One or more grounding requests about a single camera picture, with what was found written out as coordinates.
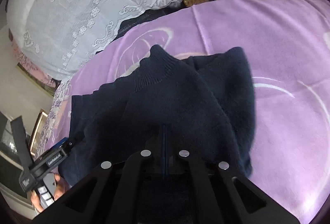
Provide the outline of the person left hand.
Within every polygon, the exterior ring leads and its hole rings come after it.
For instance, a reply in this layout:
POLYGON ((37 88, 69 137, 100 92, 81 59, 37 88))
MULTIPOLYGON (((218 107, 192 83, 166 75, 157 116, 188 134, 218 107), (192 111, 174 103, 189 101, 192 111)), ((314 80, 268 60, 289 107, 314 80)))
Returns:
MULTIPOLYGON (((58 200, 67 190, 69 190, 69 184, 67 181, 62 178, 59 174, 54 173, 54 179, 56 181, 56 189, 54 192, 54 200, 58 200)), ((37 195, 37 193, 33 190, 31 192, 30 200, 32 205, 34 206, 34 209, 37 213, 42 213, 44 208, 40 204, 40 198, 37 195)))

